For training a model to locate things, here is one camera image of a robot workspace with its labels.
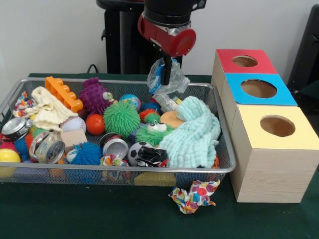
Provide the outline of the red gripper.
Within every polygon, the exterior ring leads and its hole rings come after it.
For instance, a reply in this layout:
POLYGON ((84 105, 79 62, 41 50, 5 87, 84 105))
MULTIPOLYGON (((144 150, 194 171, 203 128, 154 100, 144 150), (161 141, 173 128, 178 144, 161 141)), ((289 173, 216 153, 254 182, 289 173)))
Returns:
POLYGON ((190 24, 178 28, 155 25, 143 15, 138 20, 138 31, 146 40, 169 55, 163 57, 164 67, 161 77, 161 84, 168 85, 172 68, 171 57, 176 58, 190 52, 196 42, 195 31, 190 24))

